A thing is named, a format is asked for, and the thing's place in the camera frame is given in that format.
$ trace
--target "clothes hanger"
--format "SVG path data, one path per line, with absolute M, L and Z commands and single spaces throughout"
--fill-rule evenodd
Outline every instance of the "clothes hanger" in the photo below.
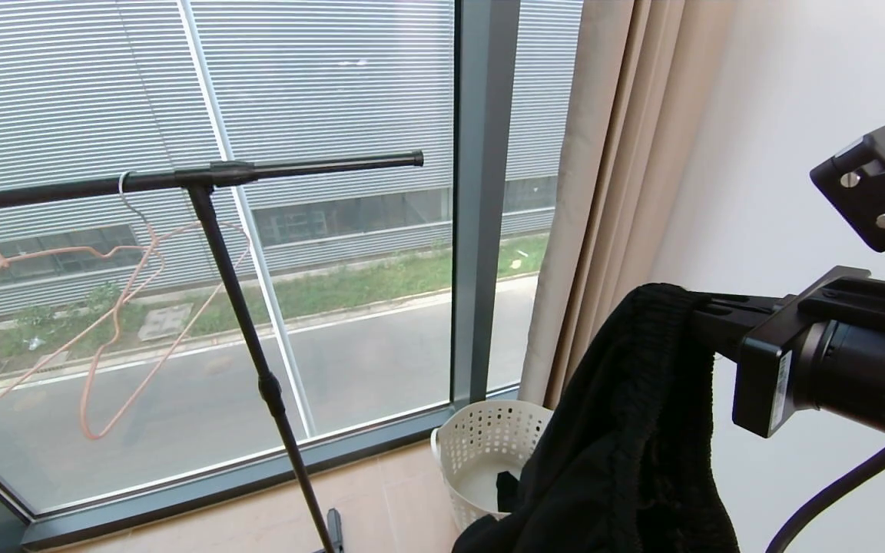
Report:
M 108 311 L 102 314 L 101 317 L 98 317 L 98 319 L 91 323 L 91 325 L 88 325 L 87 328 L 78 333 L 77 336 L 74 336 L 73 339 L 70 339 L 69 342 L 63 344 L 63 346 L 60 346 L 59 349 L 53 351 L 52 354 L 42 357 L 39 361 L 36 362 L 36 364 L 34 364 L 33 367 L 29 368 L 27 371 L 25 371 L 25 373 L 22 373 L 22 375 L 15 379 L 12 384 L 6 386 L 6 388 L 4 388 L 0 392 L 0 399 L 2 399 L 4 398 L 4 396 L 7 395 L 7 393 L 10 393 L 11 391 L 13 391 L 13 389 L 17 388 L 18 385 L 21 385 L 23 382 L 31 378 L 32 375 L 36 374 L 37 371 L 39 371 L 43 366 L 45 366 L 47 363 L 60 355 L 60 353 L 63 353 L 64 351 L 70 349 L 70 347 L 77 343 L 80 339 L 83 339 L 84 336 L 87 336 L 88 333 L 91 332 L 91 330 L 98 328 L 98 326 L 101 325 L 101 323 L 103 323 L 105 320 L 107 320 L 108 317 L 112 317 L 115 333 L 112 336 L 112 339 L 108 340 L 107 343 L 101 344 L 101 346 L 98 347 L 98 350 L 95 351 L 94 356 L 92 356 L 91 365 L 89 365 L 88 373 L 87 375 L 85 375 L 85 385 L 83 388 L 83 392 L 81 392 L 81 403 L 80 409 L 78 410 L 78 418 L 80 418 L 81 433 L 83 433 L 84 437 L 88 438 L 89 440 L 98 440 L 100 438 L 103 438 L 105 437 L 105 435 L 108 434 L 108 432 L 112 430 L 112 428 L 114 428 L 115 424 L 117 424 L 117 422 L 127 412 L 129 407 L 133 405 L 134 401 L 138 398 L 141 392 L 143 392 L 145 386 L 148 386 L 148 384 L 150 384 L 150 381 L 152 380 L 152 378 L 154 378 L 155 373 L 157 373 L 158 370 L 162 368 L 165 362 L 168 361 L 169 357 L 174 353 L 176 348 L 179 347 L 179 344 L 182 342 L 183 338 L 187 335 L 187 333 L 189 333 L 190 328 L 192 328 L 194 323 L 197 322 L 197 319 L 200 318 L 200 315 L 203 314 L 207 306 L 210 305 L 210 302 L 214 300 L 214 297 L 216 297 L 217 294 L 221 292 L 221 290 L 224 289 L 224 284 L 219 283 L 214 288 L 214 290 L 211 291 L 210 296 L 207 298 L 207 300 L 204 301 L 203 305 L 201 305 L 199 309 L 197 309 L 196 314 L 193 315 L 193 317 L 190 319 L 190 322 L 187 323 L 185 328 L 183 328 L 179 335 L 176 336 L 176 339 L 173 340 L 173 343 L 171 344 L 171 346 L 169 346 L 169 349 L 166 349 L 166 351 L 164 351 L 162 357 L 159 358 L 154 367 L 152 367 L 151 371 L 148 372 L 148 374 L 143 379 L 143 382 L 141 382 L 141 384 L 137 386 L 132 395 L 129 396 L 129 399 L 126 400 L 124 405 L 121 406 L 119 410 L 117 410 L 115 416 L 113 416 L 111 420 L 108 421 L 108 424 L 106 424 L 100 432 L 95 434 L 94 431 L 91 431 L 91 425 L 89 425 L 88 423 L 88 405 L 91 401 L 91 387 L 92 384 L 94 384 L 94 376 L 96 374 L 96 371 L 98 371 L 98 364 L 101 361 L 102 353 L 104 353 L 104 351 L 109 346 L 111 346 L 111 344 L 116 343 L 121 335 L 121 327 L 118 322 L 119 311 L 124 304 L 131 301 L 134 297 L 136 297 L 136 295 L 138 295 L 138 293 L 144 290 L 144 288 L 148 286 L 148 284 L 150 284 L 152 280 L 157 279 L 157 277 L 159 277 L 159 274 L 162 274 L 163 270 L 165 269 L 165 258 L 163 257 L 162 252 L 158 251 L 158 247 L 170 238 L 179 236 L 191 230 L 196 230 L 196 228 L 200 227 L 199 223 L 185 224 L 182 227 L 178 227 L 175 228 L 175 230 L 167 232 L 166 234 L 156 234 L 154 227 L 152 227 L 152 224 L 145 217 L 145 215 L 141 211 L 136 209 L 136 207 L 132 207 L 132 204 L 129 204 L 128 200 L 125 198 L 123 186 L 125 179 L 128 177 L 129 174 L 131 174 L 131 172 L 126 171 L 122 173 L 122 175 L 119 177 L 119 197 L 121 198 L 122 203 L 125 204 L 126 208 L 130 211 L 133 211 L 133 213 L 136 214 L 137 217 L 140 217 L 140 220 L 143 221 L 145 225 L 145 230 L 147 230 L 148 235 L 150 235 L 150 244 L 148 244 L 147 246 L 119 245 L 112 248 L 111 251 L 108 252 L 108 254 L 101 254 L 101 252 L 98 252 L 98 250 L 92 248 L 91 246 L 70 246 L 63 248 L 53 248 L 50 250 L 43 250 L 31 254 L 21 254 L 11 257 L 5 257 L 0 251 L 0 270 L 9 267 L 11 262 L 35 259 L 38 257 L 44 257 L 47 255 L 54 255 L 58 253 L 89 252 L 98 258 L 109 259 L 111 256 L 122 250 L 137 250 L 143 252 L 143 256 L 141 257 L 140 262 L 137 263 L 136 267 L 129 277 L 128 282 L 126 283 L 126 286 L 123 287 L 122 293 L 119 294 L 119 297 L 115 301 L 115 304 L 112 306 L 112 308 L 108 309 Z M 226 221 L 221 221 L 220 224 L 224 225 L 224 227 L 229 227 L 232 228 L 232 230 L 240 232 L 241 235 L 245 238 L 246 247 L 241 256 L 239 256 L 237 262 L 235 263 L 235 266 L 239 266 L 250 252 L 250 238 L 245 233 L 243 228 L 239 227 L 239 225 L 226 223 Z M 155 255 L 159 261 L 157 269 L 149 277 L 147 277 L 147 279 L 143 280 L 143 283 L 141 283 L 140 286 L 134 288 L 133 290 L 132 287 L 138 279 L 138 274 L 141 273 L 141 270 L 144 269 L 144 266 L 147 265 L 148 260 L 151 259 L 151 256 L 153 255 Z

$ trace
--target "gray road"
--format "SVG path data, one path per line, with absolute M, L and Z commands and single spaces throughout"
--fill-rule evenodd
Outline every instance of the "gray road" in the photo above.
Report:
M 492 386 L 520 378 L 534 288 L 496 297 Z M 302 329 L 291 336 L 320 433 L 439 402 L 449 396 L 449 303 Z M 302 422 L 275 339 L 264 342 L 288 413 Z M 151 364 L 102 373 L 91 396 L 101 430 Z M 0 402 L 0 478 L 41 510 L 205 469 L 280 439 L 257 396 L 243 343 L 175 357 L 108 436 L 78 426 L 83 376 L 38 382 Z

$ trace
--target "laundry basket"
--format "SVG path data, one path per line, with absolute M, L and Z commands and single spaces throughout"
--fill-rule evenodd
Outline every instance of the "laundry basket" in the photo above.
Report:
M 429 444 L 460 531 L 484 515 L 507 515 L 498 511 L 498 473 L 521 477 L 551 417 L 534 403 L 494 400 L 471 403 L 433 430 Z

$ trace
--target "vertical pole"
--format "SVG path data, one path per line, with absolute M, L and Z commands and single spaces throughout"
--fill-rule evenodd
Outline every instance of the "vertical pole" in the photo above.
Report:
M 299 453 L 296 437 L 292 433 L 292 426 L 289 424 L 289 418 L 285 414 L 285 405 L 282 402 L 282 392 L 280 386 L 278 386 L 278 378 L 275 378 L 273 372 L 268 368 L 268 361 L 264 358 L 264 350 L 261 349 L 261 342 L 259 341 L 259 336 L 257 336 L 257 330 L 255 330 L 255 321 L 252 320 L 252 315 L 248 311 L 248 304 L 245 302 L 245 296 L 241 291 L 241 281 L 238 280 L 238 274 L 231 263 L 231 255 L 227 252 L 227 244 L 224 242 L 224 235 L 221 234 L 220 225 L 217 223 L 217 214 L 214 213 L 214 203 L 210 199 L 211 190 L 211 185 L 187 187 L 194 211 L 196 211 L 197 218 L 199 218 L 201 226 L 204 228 L 204 235 L 207 236 L 210 252 L 214 255 L 214 263 L 217 264 L 220 280 L 224 283 L 227 297 L 234 308 L 234 315 L 238 320 L 238 326 L 241 328 L 241 335 L 245 339 L 248 353 L 255 365 L 255 371 L 257 372 L 257 377 L 259 377 L 259 393 L 268 406 L 268 412 L 275 419 L 278 434 L 282 438 L 282 444 L 285 445 L 286 455 L 289 456 L 289 462 L 292 463 L 292 472 L 295 473 L 299 487 L 303 490 L 303 497 L 306 498 L 306 507 L 310 510 L 310 517 L 313 518 L 313 524 L 316 526 L 317 533 L 320 535 L 320 541 L 323 543 L 323 550 L 326 553 L 337 553 L 337 550 L 333 548 L 333 543 L 330 541 L 330 533 L 326 530 L 326 522 L 323 522 L 323 512 L 320 511 L 320 504 L 317 501 L 316 494 L 313 493 L 313 486 L 310 484 L 310 476 L 306 472 L 303 456 Z
M 207 69 L 207 59 L 204 58 L 204 46 L 200 41 L 200 32 L 197 31 L 193 6 L 191 6 L 190 0 L 177 0 L 176 4 L 180 11 L 180 18 L 183 20 L 183 31 L 187 36 L 187 45 L 190 46 L 190 57 L 193 60 L 194 69 L 197 70 L 197 80 L 200 82 L 201 94 L 204 96 L 204 107 L 207 109 L 207 114 L 210 115 L 210 125 L 214 129 L 214 137 L 217 139 L 217 150 L 221 160 L 234 161 L 231 140 L 227 137 L 224 116 L 221 115 L 217 94 L 214 92 L 214 81 L 210 78 L 210 69 Z M 275 287 L 271 284 L 271 274 L 268 273 L 268 263 L 264 259 L 264 250 L 261 248 L 261 238 L 257 233 L 255 217 L 253 217 L 243 187 L 232 186 L 230 188 L 235 206 L 238 207 L 241 227 L 250 239 L 250 254 L 252 254 L 252 262 L 255 265 L 255 274 L 261 286 L 261 295 L 266 301 L 268 318 L 270 318 L 275 336 L 278 336 L 278 351 L 282 355 L 282 365 L 285 367 L 286 376 L 289 377 L 289 382 L 292 384 L 292 399 L 296 403 L 296 409 L 299 410 L 299 417 L 302 418 L 306 437 L 310 438 L 317 434 L 316 423 L 313 421 L 313 410 L 310 409 L 302 375 L 296 364 L 296 357 L 292 353 L 292 342 L 289 339 L 288 329 L 285 328 L 282 310 L 278 306 Z
M 520 0 L 456 0 L 450 399 L 487 396 Z

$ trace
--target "building window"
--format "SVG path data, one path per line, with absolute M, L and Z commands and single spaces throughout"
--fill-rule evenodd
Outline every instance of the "building window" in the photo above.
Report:
M 449 220 L 449 189 L 265 207 L 255 224 L 266 246 Z
M 137 246 L 132 228 L 127 224 L 116 227 L 92 228 L 61 232 L 34 238 L 22 238 L 0 242 L 0 251 L 7 257 L 42 252 L 54 248 L 89 246 L 102 254 L 115 246 Z M 121 250 L 108 259 L 101 259 L 89 252 L 67 252 L 25 259 L 10 263 L 0 270 L 0 284 L 27 283 L 31 280 L 60 277 L 64 274 L 91 273 L 113 267 L 132 267 L 141 259 L 141 251 Z
M 505 186 L 505 209 L 510 211 L 538 210 L 555 206 L 556 177 L 522 178 L 507 181 Z

